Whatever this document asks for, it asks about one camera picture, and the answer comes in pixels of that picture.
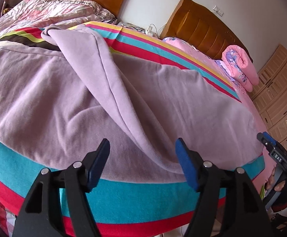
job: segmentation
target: folded pink quilt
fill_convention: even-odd
[[[222,53],[221,59],[227,67],[228,74],[238,81],[247,92],[252,92],[252,85],[257,85],[259,78],[245,50],[237,45],[230,45]]]
[[[0,142],[23,156],[64,169],[108,138],[104,179],[173,183],[178,137],[224,169],[261,155],[252,114],[197,71],[111,54],[84,25],[42,37],[61,51],[0,42]]]

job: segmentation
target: wall outlet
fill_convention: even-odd
[[[215,12],[215,13],[217,13],[219,16],[223,16],[223,14],[224,14],[224,12],[220,9],[220,8],[218,8],[217,7],[217,5],[215,5],[215,7],[213,8],[213,11]]]

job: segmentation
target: screw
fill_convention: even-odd
[[[49,172],[49,169],[45,167],[40,172],[42,175],[46,175]]]
[[[81,166],[82,166],[82,162],[81,161],[76,161],[76,162],[73,163],[73,167],[74,168],[79,168]]]
[[[237,168],[237,172],[239,173],[239,174],[244,174],[244,169],[242,168],[242,167],[238,167]]]
[[[211,163],[210,161],[204,161],[203,165],[204,167],[212,167],[213,163]]]

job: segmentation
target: white wall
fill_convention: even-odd
[[[147,27],[165,24],[179,0],[126,0],[120,18]],[[259,70],[279,43],[287,48],[287,0],[194,0],[212,9],[220,7],[221,20],[238,36]]]

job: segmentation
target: floral comforter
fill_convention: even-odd
[[[23,0],[0,18],[0,36],[24,27],[50,24],[69,28],[88,21],[110,21],[115,16],[90,0]]]

